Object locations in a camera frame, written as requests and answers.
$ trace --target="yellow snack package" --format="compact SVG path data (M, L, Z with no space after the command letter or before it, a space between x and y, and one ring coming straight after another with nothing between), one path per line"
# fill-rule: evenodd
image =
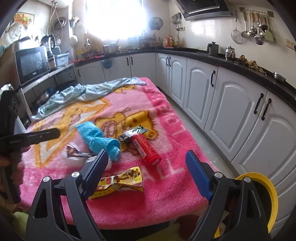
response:
M132 167L116 176L101 178L96 191L89 199L106 196L115 191L125 190L143 191L142 173L139 167Z

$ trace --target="red bottle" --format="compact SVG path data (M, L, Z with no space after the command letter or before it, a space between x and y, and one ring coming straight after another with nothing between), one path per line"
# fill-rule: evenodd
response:
M149 144L146 137L143 134L136 134L131 138L133 144L137 148L138 152L143 157L147 166L156 165L161 161L161 157L156 150Z

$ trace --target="floor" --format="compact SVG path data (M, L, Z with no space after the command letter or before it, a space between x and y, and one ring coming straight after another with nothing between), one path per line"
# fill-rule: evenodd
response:
M201 133L201 131L192 123L192 121L184 114L175 103L171 100L168 100L172 105L173 109L177 113L177 115L184 122L185 126L188 128L202 151L205 153L207 158L228 178L235 178L236 176L232 173L228 165L222 159L222 157L218 154L216 149L210 144L207 138Z

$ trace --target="window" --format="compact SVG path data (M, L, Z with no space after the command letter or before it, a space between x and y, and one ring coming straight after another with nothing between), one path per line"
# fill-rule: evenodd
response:
M145 28L142 0L86 0L87 30L105 39L126 39Z

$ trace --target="person's hand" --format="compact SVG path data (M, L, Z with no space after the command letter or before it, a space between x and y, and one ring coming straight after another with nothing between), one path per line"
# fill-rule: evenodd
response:
M22 153L26 152L28 150L30 150L30 147L23 148ZM11 164L11 162L12 162L11 158L5 157L5 156L0 156L0 167L6 167L9 164ZM24 169L25 169L24 163L22 161L19 162L18 165L17 165L17 170L14 171L13 174L11 175L11 177L10 177L13 180L13 183L15 185L21 185L22 184L22 179L24 177ZM3 186L2 181L1 181L1 174L0 174L0 190L2 192L5 192L4 186ZM4 206L6 208L9 208L11 206L8 203L6 203L6 200L2 196L0 196L0 205Z

